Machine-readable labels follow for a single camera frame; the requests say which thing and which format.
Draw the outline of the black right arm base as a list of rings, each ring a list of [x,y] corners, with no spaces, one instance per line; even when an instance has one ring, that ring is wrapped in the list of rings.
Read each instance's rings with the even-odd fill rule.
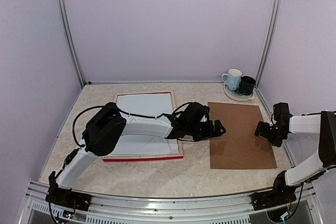
[[[296,200],[295,191],[298,186],[288,186],[285,181],[285,174],[280,173],[273,183],[271,190],[255,192],[251,195],[254,211],[272,208],[287,204]]]

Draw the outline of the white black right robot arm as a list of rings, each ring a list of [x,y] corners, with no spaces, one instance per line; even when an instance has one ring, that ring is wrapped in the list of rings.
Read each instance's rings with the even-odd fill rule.
[[[273,105],[271,122],[258,122],[254,135],[263,137],[272,146],[307,147],[294,167],[277,175],[269,201],[281,204],[289,196],[289,190],[322,176],[335,168],[335,112],[321,111],[292,115],[289,104]]]

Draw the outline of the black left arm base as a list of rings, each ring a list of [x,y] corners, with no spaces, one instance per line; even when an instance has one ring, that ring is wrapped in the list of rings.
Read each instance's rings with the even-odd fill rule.
[[[46,201],[73,210],[88,211],[92,196],[72,189],[54,188],[48,191]]]

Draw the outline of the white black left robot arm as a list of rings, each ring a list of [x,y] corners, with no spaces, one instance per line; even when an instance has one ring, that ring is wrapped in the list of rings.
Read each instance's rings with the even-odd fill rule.
[[[73,201],[72,186],[78,177],[100,156],[110,154],[119,139],[127,135],[181,140],[190,136],[194,142],[225,134],[220,120],[209,118],[210,108],[198,102],[187,102],[183,111],[171,114],[143,115],[121,110],[114,102],[98,105],[98,113],[86,124],[77,148],[69,153],[58,172],[49,177],[48,195],[66,206]]]

